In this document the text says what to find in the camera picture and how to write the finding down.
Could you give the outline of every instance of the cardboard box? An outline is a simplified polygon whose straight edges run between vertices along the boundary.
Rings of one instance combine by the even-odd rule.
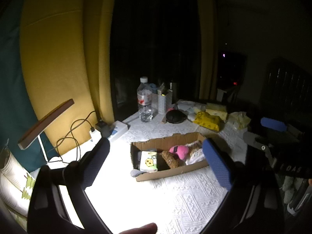
[[[210,115],[219,116],[223,121],[227,119],[227,107],[225,105],[207,103],[206,112]]]
[[[150,148],[156,148],[157,152],[162,152],[163,150],[169,150],[172,146],[176,145],[185,145],[188,143],[192,143],[196,140],[199,140],[200,142],[203,142],[205,140],[205,137],[202,136],[198,132],[193,133],[187,133],[187,134],[174,134],[169,137],[164,138],[156,138],[156,139],[150,139],[146,142],[132,142],[131,148],[130,148],[130,154],[131,154],[131,162],[133,165],[133,168],[135,168],[135,157],[138,153],[138,151],[144,151]],[[158,178],[165,178],[170,176],[175,176],[182,173],[188,173],[203,167],[208,166],[208,163],[206,160],[190,164],[190,165],[184,165],[177,168],[164,170],[164,171],[158,171],[155,173],[144,173],[136,177],[136,181],[146,181],[151,179],[158,179]]]

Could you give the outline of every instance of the bottle label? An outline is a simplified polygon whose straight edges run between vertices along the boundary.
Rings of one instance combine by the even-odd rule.
[[[149,105],[151,104],[152,92],[147,90],[144,95],[138,93],[138,103],[140,105]]]

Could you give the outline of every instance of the brown plush toy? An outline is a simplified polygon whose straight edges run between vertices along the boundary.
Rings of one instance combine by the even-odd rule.
[[[170,169],[179,167],[179,162],[176,159],[174,159],[174,154],[170,153],[169,151],[164,150],[161,153],[161,156],[166,161]]]

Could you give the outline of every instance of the finger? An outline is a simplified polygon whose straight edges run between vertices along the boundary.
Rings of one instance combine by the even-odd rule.
[[[120,234],[156,234],[157,225],[155,223],[149,223],[140,228],[135,228],[131,230],[125,230]]]

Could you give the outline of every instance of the plastic water bottle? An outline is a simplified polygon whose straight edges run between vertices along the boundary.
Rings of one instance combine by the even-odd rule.
[[[152,111],[152,88],[149,86],[148,78],[143,76],[140,78],[140,86],[137,90],[138,95],[138,113],[141,121],[149,122],[153,118]]]

